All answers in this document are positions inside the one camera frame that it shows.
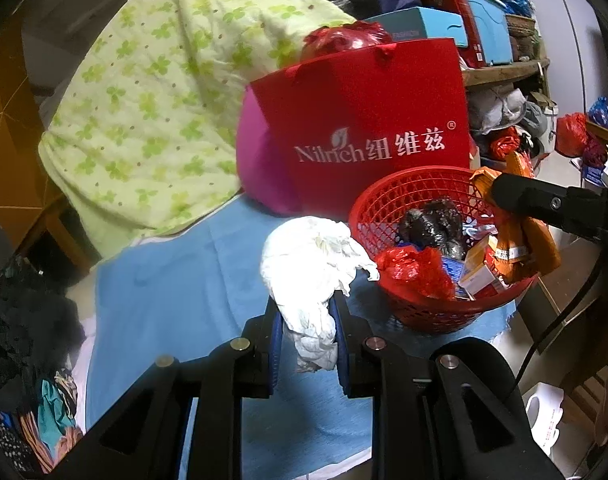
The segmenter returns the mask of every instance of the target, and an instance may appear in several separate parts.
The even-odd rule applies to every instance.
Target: red mesh basket
[[[354,203],[349,216],[351,233],[373,259],[397,245],[397,225],[406,211],[421,209],[427,202],[448,196],[466,222],[483,214],[493,215],[478,190],[469,184],[470,170],[449,166],[423,166],[399,171],[378,180]],[[460,330],[481,314],[516,299],[534,278],[514,283],[491,298],[475,301],[445,301],[421,296],[382,273],[380,286],[389,297],[395,316],[408,327],[431,333]]]

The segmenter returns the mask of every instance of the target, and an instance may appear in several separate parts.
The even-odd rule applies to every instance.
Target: green floral quilt
[[[101,255],[229,200],[245,86],[295,62],[311,30],[351,21],[324,0],[129,0],[39,145]]]

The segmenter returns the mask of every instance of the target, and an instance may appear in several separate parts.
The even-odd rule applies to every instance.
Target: blue gripper pad
[[[279,311],[275,313],[273,328],[271,329],[271,346],[268,355],[269,376],[271,378],[269,393],[272,395],[279,376],[279,356],[281,354],[281,336],[283,334],[283,320]]]
[[[341,326],[337,304],[335,303],[335,298],[333,296],[328,301],[328,311],[335,320],[335,341],[337,342],[337,375],[339,377],[341,387],[344,389],[344,392],[346,392],[349,386],[348,348],[346,346],[346,339],[344,337],[343,327]]]

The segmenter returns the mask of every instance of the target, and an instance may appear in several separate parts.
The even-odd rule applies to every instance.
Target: blue bed sheet
[[[263,313],[268,293],[258,272],[261,248],[284,221],[242,196],[175,240],[128,248],[100,266],[97,338],[87,384],[89,428],[158,355],[180,361],[202,357],[238,336],[248,318]],[[428,356],[464,336],[490,340],[514,312],[511,303],[456,334],[421,335],[390,315],[379,287],[364,274],[353,282],[349,307],[369,319],[375,333],[416,356]],[[294,348],[284,338],[274,395],[244,400],[242,472],[247,480],[289,480],[370,446],[370,399],[346,399],[335,372],[294,370]]]

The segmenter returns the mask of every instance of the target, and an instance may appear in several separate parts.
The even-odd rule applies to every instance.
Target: grey bag
[[[532,137],[539,138],[546,132],[548,123],[542,109],[535,103],[526,101],[526,115],[520,121],[520,126]]]

